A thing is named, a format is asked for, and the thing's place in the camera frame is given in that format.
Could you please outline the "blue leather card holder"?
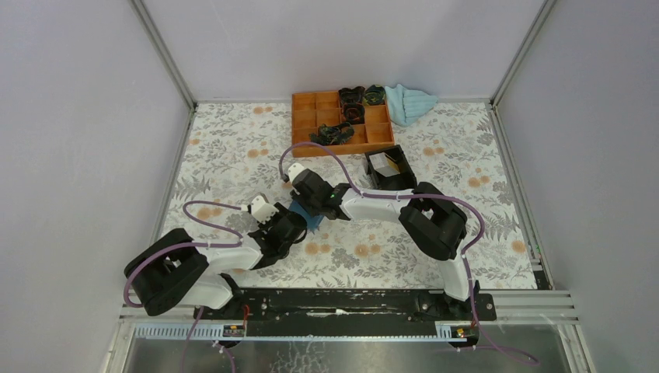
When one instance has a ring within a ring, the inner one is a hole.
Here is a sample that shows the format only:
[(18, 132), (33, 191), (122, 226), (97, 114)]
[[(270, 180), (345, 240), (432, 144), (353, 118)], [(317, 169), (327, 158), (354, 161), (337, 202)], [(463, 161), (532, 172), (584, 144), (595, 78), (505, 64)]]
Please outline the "blue leather card holder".
[(289, 207), (289, 210), (300, 214), (307, 224), (307, 229), (309, 232), (315, 232), (319, 229), (320, 224), (322, 223), (324, 216), (322, 214), (311, 215), (307, 212), (299, 202), (293, 200)]

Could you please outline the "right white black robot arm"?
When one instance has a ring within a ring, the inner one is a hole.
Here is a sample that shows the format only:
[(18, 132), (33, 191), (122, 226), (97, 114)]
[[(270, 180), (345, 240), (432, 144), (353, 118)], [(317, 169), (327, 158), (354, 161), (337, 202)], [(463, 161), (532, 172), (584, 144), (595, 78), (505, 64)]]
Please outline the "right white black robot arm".
[(445, 308), (464, 320), (476, 310), (465, 264), (458, 249), (466, 237), (466, 214), (429, 183), (407, 190), (357, 190), (349, 183), (335, 186), (319, 174), (294, 164), (284, 177), (294, 188), (293, 199), (311, 216), (329, 220), (377, 220), (399, 223), (426, 256), (439, 262), (447, 295)]

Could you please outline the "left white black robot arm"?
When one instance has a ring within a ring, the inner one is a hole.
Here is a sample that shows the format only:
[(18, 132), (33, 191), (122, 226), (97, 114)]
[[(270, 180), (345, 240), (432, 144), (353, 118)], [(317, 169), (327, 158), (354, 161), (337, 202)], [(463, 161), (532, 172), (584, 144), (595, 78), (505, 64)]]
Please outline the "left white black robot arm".
[(228, 272), (272, 266), (286, 258), (308, 232), (300, 214), (282, 204), (270, 204), (262, 196), (238, 209), (256, 220), (256, 231), (225, 228), (233, 239), (196, 242), (185, 229), (175, 228), (136, 256), (124, 268), (125, 305), (142, 308), (149, 316), (178, 305), (204, 306), (222, 319), (237, 316), (241, 299)]

